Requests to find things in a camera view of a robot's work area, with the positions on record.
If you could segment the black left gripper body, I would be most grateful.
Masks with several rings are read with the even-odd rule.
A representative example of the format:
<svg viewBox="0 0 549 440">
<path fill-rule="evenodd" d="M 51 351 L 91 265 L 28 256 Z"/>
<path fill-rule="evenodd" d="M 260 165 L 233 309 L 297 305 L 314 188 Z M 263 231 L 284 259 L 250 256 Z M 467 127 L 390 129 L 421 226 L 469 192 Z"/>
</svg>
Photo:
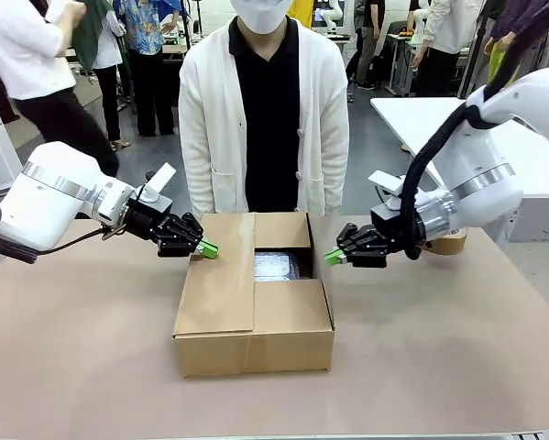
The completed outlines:
<svg viewBox="0 0 549 440">
<path fill-rule="evenodd" d="M 126 231 L 145 241 L 151 241 L 158 248 L 158 242 L 167 239 L 167 222 L 171 214 L 160 212 L 143 203 L 129 203 L 126 212 Z"/>
</svg>

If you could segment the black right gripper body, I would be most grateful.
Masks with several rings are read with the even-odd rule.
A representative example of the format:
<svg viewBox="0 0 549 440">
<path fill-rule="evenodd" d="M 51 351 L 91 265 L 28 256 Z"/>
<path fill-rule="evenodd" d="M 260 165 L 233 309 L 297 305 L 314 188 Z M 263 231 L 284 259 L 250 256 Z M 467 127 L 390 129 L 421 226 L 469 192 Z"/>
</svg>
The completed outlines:
<svg viewBox="0 0 549 440">
<path fill-rule="evenodd" d="M 402 216 L 400 210 L 390 210 L 381 203 L 371 209 L 370 215 L 377 234 L 374 247 L 380 252 L 379 257 L 372 259 L 371 268 L 386 268 L 388 255 L 401 252 L 415 261 L 415 210 Z"/>
</svg>

